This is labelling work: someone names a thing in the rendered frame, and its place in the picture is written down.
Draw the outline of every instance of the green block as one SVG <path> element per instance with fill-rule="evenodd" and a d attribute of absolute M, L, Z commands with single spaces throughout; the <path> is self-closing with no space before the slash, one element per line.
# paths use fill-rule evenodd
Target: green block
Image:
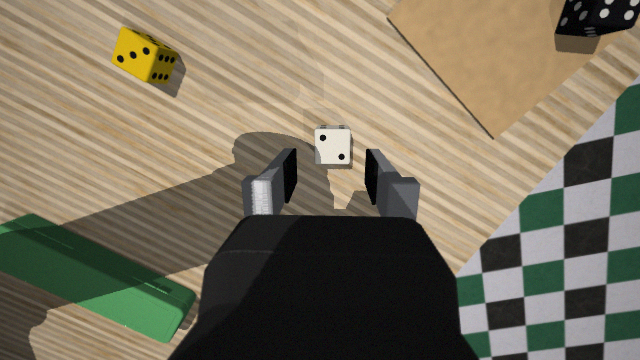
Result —
<path fill-rule="evenodd" d="M 610 251 L 607 283 L 640 280 L 640 247 Z"/>
<path fill-rule="evenodd" d="M 484 303 L 482 274 L 456 278 L 458 283 L 458 306 Z"/>
<path fill-rule="evenodd" d="M 616 100 L 615 134 L 640 130 L 640 85 L 629 86 Z"/>
<path fill-rule="evenodd" d="M 469 346 L 479 358 L 491 356 L 491 346 L 489 345 L 489 333 L 479 332 L 463 335 Z"/>
<path fill-rule="evenodd" d="M 529 351 L 564 347 L 564 321 L 527 326 Z"/>
<path fill-rule="evenodd" d="M 1 225 L 0 271 L 160 342 L 169 342 L 195 293 L 92 241 L 30 214 Z"/>
<path fill-rule="evenodd" d="M 563 189 L 527 196 L 520 204 L 520 231 L 533 231 L 564 223 Z"/>
<path fill-rule="evenodd" d="M 564 290 L 564 260 L 522 267 L 524 296 Z"/>
<path fill-rule="evenodd" d="M 611 179 L 611 216 L 640 211 L 640 173 Z"/>
<path fill-rule="evenodd" d="M 604 324 L 604 341 L 640 338 L 640 311 L 607 314 Z"/>

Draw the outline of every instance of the checkered cloth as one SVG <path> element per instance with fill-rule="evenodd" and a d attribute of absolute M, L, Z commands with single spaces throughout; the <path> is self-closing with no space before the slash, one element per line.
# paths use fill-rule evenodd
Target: checkered cloth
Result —
<path fill-rule="evenodd" d="M 640 359 L 639 84 L 456 275 L 481 359 Z"/>

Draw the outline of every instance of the black die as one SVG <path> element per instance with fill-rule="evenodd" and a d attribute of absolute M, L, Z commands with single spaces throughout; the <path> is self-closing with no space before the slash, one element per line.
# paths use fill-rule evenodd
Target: black die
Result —
<path fill-rule="evenodd" d="M 595 37 L 632 28 L 640 0 L 567 0 L 556 34 Z"/>

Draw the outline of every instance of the yellow die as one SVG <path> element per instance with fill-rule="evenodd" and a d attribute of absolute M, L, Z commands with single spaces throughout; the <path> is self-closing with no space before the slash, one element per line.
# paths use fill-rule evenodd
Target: yellow die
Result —
<path fill-rule="evenodd" d="M 151 35 L 122 27 L 111 62 L 150 83 L 169 81 L 178 53 Z"/>

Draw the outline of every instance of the wooden surface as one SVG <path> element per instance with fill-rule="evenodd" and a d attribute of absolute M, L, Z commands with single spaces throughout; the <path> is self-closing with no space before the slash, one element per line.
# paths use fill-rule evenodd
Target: wooden surface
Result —
<path fill-rule="evenodd" d="M 622 34 L 555 35 L 564 3 L 402 0 L 389 20 L 497 137 Z M 567 52 L 566 40 L 591 50 Z"/>
<path fill-rule="evenodd" d="M 421 183 L 454 272 L 640 74 L 623 33 L 491 140 L 387 21 L 395 1 L 0 1 L 0 221 L 36 213 L 199 295 L 240 181 L 298 148 L 283 214 L 365 215 L 366 148 Z M 167 87 L 110 63 L 136 27 L 182 56 Z M 314 164 L 350 126 L 353 168 Z M 0 274 L 0 358 L 166 359 L 161 344 Z"/>

